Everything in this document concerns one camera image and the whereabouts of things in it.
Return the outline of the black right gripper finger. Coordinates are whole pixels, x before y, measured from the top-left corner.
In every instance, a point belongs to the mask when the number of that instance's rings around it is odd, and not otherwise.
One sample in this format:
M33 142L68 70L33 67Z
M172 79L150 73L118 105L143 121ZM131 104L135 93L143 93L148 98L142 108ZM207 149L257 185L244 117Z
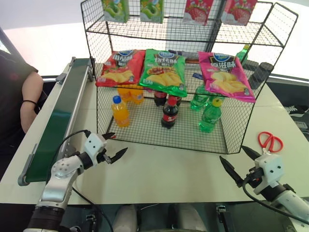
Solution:
M251 158L252 160L255 160L259 157L259 153L254 151L253 149L242 145L241 148L243 149L243 151L246 153L246 155Z
M235 181L236 185L240 188L243 184L243 179L240 175L235 171L234 166L222 156L219 157L220 162L223 165L225 171L230 175L230 177Z

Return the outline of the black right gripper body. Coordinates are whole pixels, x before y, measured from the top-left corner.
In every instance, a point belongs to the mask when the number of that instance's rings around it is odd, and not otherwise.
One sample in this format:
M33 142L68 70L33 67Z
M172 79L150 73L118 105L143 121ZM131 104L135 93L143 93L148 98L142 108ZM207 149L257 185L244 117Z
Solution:
M249 184L253 189L262 183L262 177L264 176L264 171L262 168L252 167L249 173L243 180L242 185L245 186Z

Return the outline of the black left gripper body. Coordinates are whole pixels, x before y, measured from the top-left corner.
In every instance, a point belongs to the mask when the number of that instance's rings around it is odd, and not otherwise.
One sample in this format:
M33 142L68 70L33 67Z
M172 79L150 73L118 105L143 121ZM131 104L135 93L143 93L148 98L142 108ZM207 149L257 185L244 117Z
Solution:
M111 157L106 155L107 150L104 148L97 154L97 163L107 162L108 164L112 164Z

